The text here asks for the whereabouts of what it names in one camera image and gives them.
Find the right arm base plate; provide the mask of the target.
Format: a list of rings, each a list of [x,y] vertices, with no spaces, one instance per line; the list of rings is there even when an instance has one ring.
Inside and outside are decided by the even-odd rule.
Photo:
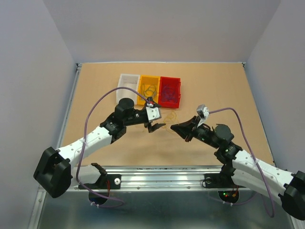
[[[235,188],[231,177],[221,173],[206,173],[202,181],[204,188]]]

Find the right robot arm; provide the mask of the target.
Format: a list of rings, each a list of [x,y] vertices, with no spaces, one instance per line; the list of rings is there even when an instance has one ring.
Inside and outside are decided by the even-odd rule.
[[[223,164],[219,180],[222,185],[235,184],[249,188],[272,200],[290,216],[305,219],[305,174],[279,169],[258,158],[233,142],[234,135],[224,124],[208,127],[198,116],[171,126],[186,142],[193,138],[216,149],[214,155]]]

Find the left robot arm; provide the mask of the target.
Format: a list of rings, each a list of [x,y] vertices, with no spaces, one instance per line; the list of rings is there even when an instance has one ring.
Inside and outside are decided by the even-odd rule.
[[[57,149],[45,149],[33,174],[34,179],[53,198],[73,186],[82,189],[108,188],[114,180],[107,177],[106,170],[97,163],[80,167],[81,161],[119,140],[128,126],[143,124],[149,133],[161,128],[162,124],[153,124],[162,117],[160,107],[150,97],[141,110],[134,108],[132,99],[121,99],[114,112],[83,138]]]

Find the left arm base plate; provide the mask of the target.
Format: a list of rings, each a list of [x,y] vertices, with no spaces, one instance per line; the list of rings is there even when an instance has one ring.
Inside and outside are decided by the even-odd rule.
[[[108,185],[110,185],[110,190],[120,189],[121,180],[121,174],[107,174],[105,176],[101,175],[95,183],[86,183],[85,186],[90,189],[107,189]]]

